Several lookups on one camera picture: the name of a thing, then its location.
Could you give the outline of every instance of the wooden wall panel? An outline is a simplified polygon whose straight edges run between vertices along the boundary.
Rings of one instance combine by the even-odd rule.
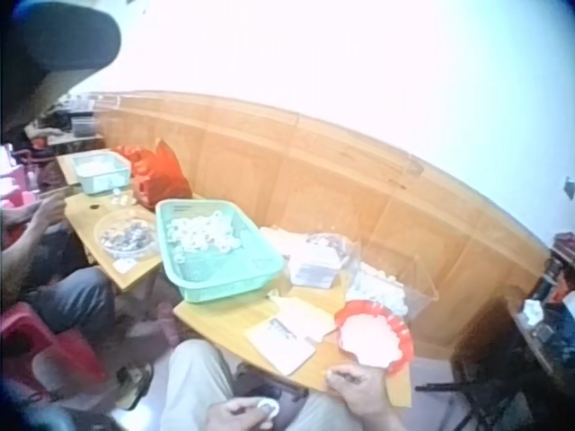
[[[240,101],[216,100],[209,117],[214,129],[224,128],[245,136],[259,137],[282,144],[294,134],[297,114]]]
[[[470,233],[482,217],[482,196],[413,155],[400,182],[413,205],[445,219],[455,229]]]
[[[394,195],[377,222],[374,237],[394,250],[419,255],[440,288],[471,236],[438,213],[414,206],[407,197],[406,191]]]
[[[265,223],[283,154],[208,129],[193,181],[201,196],[235,202],[255,223]]]
[[[294,158],[345,175],[385,194],[397,187],[409,155],[358,133],[300,118],[289,147]]]
[[[279,173],[266,225],[368,239],[388,199],[338,173],[290,157]]]
[[[439,291],[413,323],[426,346],[453,348],[504,285],[528,292],[543,269],[546,248],[516,220],[368,136],[201,94],[93,97],[108,146],[151,147],[164,138],[196,193],[232,200],[258,224],[346,234],[374,263],[391,259],[378,248],[420,256]]]
[[[163,139],[172,148],[178,157],[183,174],[194,191],[196,191],[194,186],[205,135],[205,128],[197,128],[165,119],[156,119],[154,123],[155,139]]]
[[[464,329],[509,279],[513,264],[481,242],[468,242],[439,286],[439,301],[413,323],[414,333],[440,346],[460,339]]]

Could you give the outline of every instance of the light wood tabletop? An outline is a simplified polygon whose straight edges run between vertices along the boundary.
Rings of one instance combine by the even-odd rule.
[[[131,191],[125,192],[131,197]],[[96,240],[94,227],[103,217],[112,211],[122,208],[111,203],[112,195],[91,197],[80,193],[66,198],[66,218],[74,227],[75,232],[86,247],[100,264],[103,271],[110,277],[122,291],[130,289],[134,284],[154,271],[161,263],[159,252],[148,259],[139,260],[132,269],[121,274],[113,266],[115,259],[105,251]]]
[[[344,288],[341,285],[329,290],[291,287],[289,282],[281,277],[264,290],[255,293],[210,303],[182,302],[174,309],[174,313],[204,337],[230,350],[246,362],[307,388],[328,391],[324,380],[325,371],[330,366],[352,362],[340,352],[335,333],[328,335],[318,344],[314,355],[288,377],[279,374],[245,336],[249,328],[278,312],[277,306],[266,296],[267,292],[274,288],[283,295],[298,297],[330,314],[335,314],[345,303]],[[409,367],[386,378],[386,386],[390,401],[395,407],[411,406]]]
[[[48,136],[47,143],[49,146],[66,145],[66,144],[73,144],[74,142],[94,141],[96,139],[103,139],[103,136],[97,134],[94,136],[77,137],[74,136],[74,134],[71,132],[66,132],[60,136]]]
[[[74,186],[76,184],[80,184],[80,181],[75,174],[75,168],[74,168],[74,162],[73,162],[73,159],[75,157],[90,155],[90,154],[107,153],[109,151],[110,151],[110,149],[103,148],[102,150],[83,151],[81,153],[65,154],[65,155],[59,155],[58,157],[56,157],[57,164],[60,166],[62,173],[64,173],[64,178],[66,179],[66,184],[68,186]]]

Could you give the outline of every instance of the red stool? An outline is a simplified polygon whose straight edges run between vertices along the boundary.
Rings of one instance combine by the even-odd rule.
[[[46,393],[32,371],[33,358],[51,347],[71,370],[87,377],[91,383],[103,383],[106,373],[90,345],[78,330],[68,330],[55,335],[26,303],[18,303],[0,316],[0,334],[3,343],[2,366],[5,376],[28,386],[33,391]],[[5,353],[8,338],[25,343],[25,352],[16,357]]]

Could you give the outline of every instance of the card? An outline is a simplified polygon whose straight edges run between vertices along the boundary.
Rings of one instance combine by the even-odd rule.
[[[299,298],[272,296],[271,301],[279,307],[277,318],[297,337],[322,342],[335,330],[333,316]]]
[[[134,266],[137,264],[135,259],[126,258],[126,259],[118,259],[112,265],[120,274],[126,274],[130,271]]]
[[[263,321],[246,332],[258,351],[282,374],[295,372],[315,352],[315,347],[289,330],[277,317]]]

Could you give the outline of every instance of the teal basket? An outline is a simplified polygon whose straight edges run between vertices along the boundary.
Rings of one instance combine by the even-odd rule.
[[[95,195],[103,191],[119,189],[129,184],[132,167],[128,160],[112,151],[100,154],[78,155],[74,157],[74,169],[78,181],[82,185],[82,190],[86,195]],[[114,171],[102,173],[100,175],[80,175],[77,167],[88,162],[110,163],[114,166]]]
[[[166,240],[170,222],[180,217],[211,216],[216,210],[231,217],[234,236],[242,245],[227,254],[210,245],[204,251],[184,253],[183,263],[176,263],[173,259],[176,244]],[[155,215],[165,273],[190,303],[261,289],[283,269],[282,256],[253,221],[231,202],[167,199],[156,205]]]

